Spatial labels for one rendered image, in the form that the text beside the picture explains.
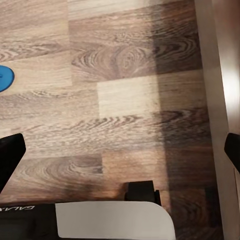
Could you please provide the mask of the sandal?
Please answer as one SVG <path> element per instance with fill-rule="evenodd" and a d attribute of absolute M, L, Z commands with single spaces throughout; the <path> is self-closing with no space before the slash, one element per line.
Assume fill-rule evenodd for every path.
<path fill-rule="evenodd" d="M 11 68 L 0 65 L 0 92 L 8 89 L 12 85 L 14 78 L 15 73 Z"/>

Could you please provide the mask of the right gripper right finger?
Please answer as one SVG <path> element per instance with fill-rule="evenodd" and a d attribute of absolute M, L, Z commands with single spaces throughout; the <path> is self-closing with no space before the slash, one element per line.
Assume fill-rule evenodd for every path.
<path fill-rule="evenodd" d="M 228 133 L 224 151 L 240 173 L 240 135 Z"/>

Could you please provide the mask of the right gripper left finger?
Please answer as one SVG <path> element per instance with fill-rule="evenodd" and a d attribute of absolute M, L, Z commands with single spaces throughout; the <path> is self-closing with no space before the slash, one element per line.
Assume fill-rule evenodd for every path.
<path fill-rule="evenodd" d="M 22 133 L 0 138 L 0 193 L 26 153 Z"/>

